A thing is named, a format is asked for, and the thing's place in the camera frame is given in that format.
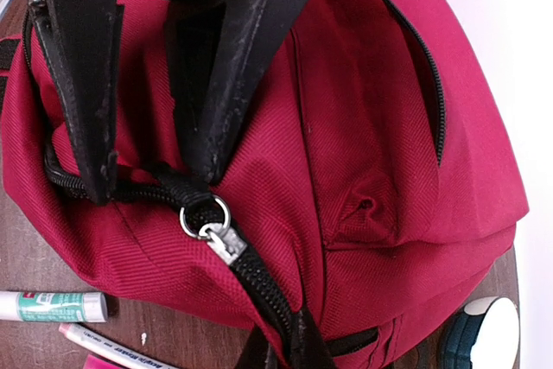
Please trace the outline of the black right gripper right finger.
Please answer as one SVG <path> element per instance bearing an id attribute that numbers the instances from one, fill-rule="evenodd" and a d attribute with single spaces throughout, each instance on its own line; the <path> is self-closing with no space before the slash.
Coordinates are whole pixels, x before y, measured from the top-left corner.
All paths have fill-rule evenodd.
<path id="1" fill-rule="evenodd" d="M 260 80 L 308 0 L 172 0 L 166 53 L 182 161 L 219 183 Z"/>

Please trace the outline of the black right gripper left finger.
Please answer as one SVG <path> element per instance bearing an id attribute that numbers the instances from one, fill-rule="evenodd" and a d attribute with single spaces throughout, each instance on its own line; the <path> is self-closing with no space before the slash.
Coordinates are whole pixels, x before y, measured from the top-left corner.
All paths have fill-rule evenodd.
<path id="1" fill-rule="evenodd" d="M 123 7 L 117 0 L 29 0 L 89 198 L 108 202 L 117 176 L 116 96 Z"/>

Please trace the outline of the red backpack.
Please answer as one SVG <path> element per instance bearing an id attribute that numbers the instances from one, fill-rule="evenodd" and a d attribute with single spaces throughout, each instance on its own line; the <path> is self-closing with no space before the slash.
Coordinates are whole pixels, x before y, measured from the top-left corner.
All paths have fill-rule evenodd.
<path id="1" fill-rule="evenodd" d="M 85 190 L 31 20 L 1 43 L 3 184 L 85 282 L 249 328 L 241 368 L 383 368 L 446 321 L 528 210 L 446 0 L 308 0 L 219 183 L 182 161 L 172 0 L 124 9 L 117 176 Z"/>

